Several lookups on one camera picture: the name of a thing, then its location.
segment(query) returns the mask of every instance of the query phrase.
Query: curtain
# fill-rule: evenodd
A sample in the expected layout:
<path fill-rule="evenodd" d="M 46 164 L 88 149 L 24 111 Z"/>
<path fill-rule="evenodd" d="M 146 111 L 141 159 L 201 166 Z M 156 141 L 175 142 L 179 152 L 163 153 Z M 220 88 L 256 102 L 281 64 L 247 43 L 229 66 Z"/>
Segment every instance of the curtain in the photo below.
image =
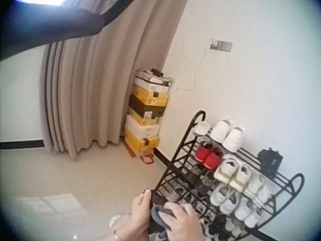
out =
<path fill-rule="evenodd" d="M 101 12 L 115 0 L 66 1 Z M 187 0 L 134 0 L 98 35 L 45 47 L 40 103 L 46 149 L 72 158 L 118 143 L 134 72 L 162 69 Z"/>

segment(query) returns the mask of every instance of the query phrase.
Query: power cord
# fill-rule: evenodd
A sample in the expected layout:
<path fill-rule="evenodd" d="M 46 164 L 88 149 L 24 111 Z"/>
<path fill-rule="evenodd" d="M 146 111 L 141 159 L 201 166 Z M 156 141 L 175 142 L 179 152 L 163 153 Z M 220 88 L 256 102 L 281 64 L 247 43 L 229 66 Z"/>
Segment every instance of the power cord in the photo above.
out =
<path fill-rule="evenodd" d="M 206 43 L 206 47 L 205 47 L 205 49 L 204 49 L 204 53 L 203 53 L 203 56 L 202 56 L 202 60 L 201 60 L 200 64 L 198 65 L 198 68 L 196 69 L 196 71 L 195 71 L 195 73 L 194 73 L 193 87 L 192 87 L 191 89 L 185 89 L 185 88 L 177 87 L 174 91 L 169 92 L 169 94 L 173 94 L 173 93 L 175 93 L 176 91 L 178 91 L 179 89 L 180 89 L 180 90 L 183 90 L 183 91 L 192 91 L 192 90 L 195 89 L 196 81 L 199 79 L 200 72 L 201 72 L 201 68 L 202 68 L 202 64 L 203 64 L 203 61 L 204 61 L 204 58 L 205 58 L 206 51 L 209 49 L 209 43 L 210 43 L 210 42 L 211 42 L 211 39 Z"/>

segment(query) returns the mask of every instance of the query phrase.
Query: red shoe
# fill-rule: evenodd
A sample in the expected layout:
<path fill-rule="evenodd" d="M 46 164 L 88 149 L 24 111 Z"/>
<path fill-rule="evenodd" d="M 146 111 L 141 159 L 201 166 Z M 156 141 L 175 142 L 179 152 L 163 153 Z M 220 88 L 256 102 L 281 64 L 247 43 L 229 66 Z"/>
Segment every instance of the red shoe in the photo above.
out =
<path fill-rule="evenodd" d="M 223 155 L 224 153 L 220 148 L 214 147 L 205 159 L 204 166 L 210 170 L 216 169 L 221 164 Z"/>
<path fill-rule="evenodd" d="M 203 163 L 208 155 L 212 152 L 213 145 L 209 142 L 201 142 L 195 152 L 195 158 L 199 162 Z"/>

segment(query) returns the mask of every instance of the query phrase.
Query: brown shoebox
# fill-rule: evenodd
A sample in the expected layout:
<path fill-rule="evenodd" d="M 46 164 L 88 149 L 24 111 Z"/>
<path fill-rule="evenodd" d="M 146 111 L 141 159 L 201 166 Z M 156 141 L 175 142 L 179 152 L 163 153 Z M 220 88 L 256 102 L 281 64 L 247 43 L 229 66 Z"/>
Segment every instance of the brown shoebox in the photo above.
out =
<path fill-rule="evenodd" d="M 164 114 L 165 106 L 145 105 L 135 95 L 131 95 L 129 106 L 142 118 L 155 118 Z"/>

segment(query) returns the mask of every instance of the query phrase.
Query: white wall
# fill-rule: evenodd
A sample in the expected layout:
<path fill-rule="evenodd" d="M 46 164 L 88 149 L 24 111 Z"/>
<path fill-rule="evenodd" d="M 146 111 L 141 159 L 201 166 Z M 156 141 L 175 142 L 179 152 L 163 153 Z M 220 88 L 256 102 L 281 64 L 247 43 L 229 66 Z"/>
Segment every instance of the white wall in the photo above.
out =
<path fill-rule="evenodd" d="M 311 1 L 189 0 L 163 69 L 172 92 L 193 89 L 196 75 L 193 90 L 170 95 L 159 134 L 165 156 L 203 109 L 212 125 L 228 113 L 244 126 L 253 153 L 278 149 L 286 176 L 305 175 L 301 194 L 262 229 L 282 241 L 308 240 L 321 224 L 320 26 Z M 205 51 L 210 38 L 232 41 L 232 51 Z"/>
<path fill-rule="evenodd" d="M 39 78 L 44 47 L 0 63 L 1 142 L 42 139 Z"/>

